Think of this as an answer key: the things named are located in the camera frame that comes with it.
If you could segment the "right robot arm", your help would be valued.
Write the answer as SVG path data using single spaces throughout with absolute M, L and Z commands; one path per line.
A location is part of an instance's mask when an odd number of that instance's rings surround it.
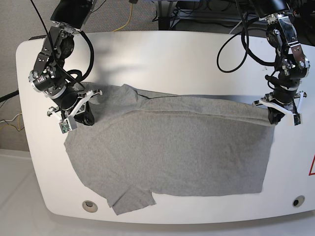
M 75 129 L 77 123 L 86 126 L 95 123 L 89 100 L 102 92 L 86 91 L 82 85 L 82 81 L 92 71 L 95 52 L 90 39 L 81 30 L 94 5 L 93 0 L 59 2 L 50 18 L 54 25 L 45 30 L 46 38 L 29 75 L 32 87 L 57 105 L 50 108 L 47 115 L 61 114 L 59 124 L 63 133 Z M 78 69 L 64 69 L 65 60 L 71 56 L 74 49 L 76 31 L 86 41 L 90 50 L 89 66 L 85 73 Z

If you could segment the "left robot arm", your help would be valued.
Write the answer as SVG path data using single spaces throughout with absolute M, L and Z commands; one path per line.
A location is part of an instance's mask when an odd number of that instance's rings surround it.
M 283 117 L 296 126 L 302 123 L 301 105 L 306 93 L 299 91 L 301 80 L 307 77 L 310 61 L 305 56 L 298 41 L 296 29 L 288 13 L 289 6 L 284 0 L 253 0 L 256 18 L 249 21 L 241 10 L 240 2 L 235 2 L 243 25 L 238 33 L 245 49 L 244 57 L 251 57 L 261 65 L 274 68 L 274 74 L 266 75 L 268 87 L 272 92 L 254 101 L 254 106 L 265 106 L 271 124 L 277 124 Z M 275 61 L 265 62 L 252 53 L 249 48 L 249 31 L 251 24 L 258 20 L 265 20 L 267 28 L 264 30 L 268 43 L 275 48 Z

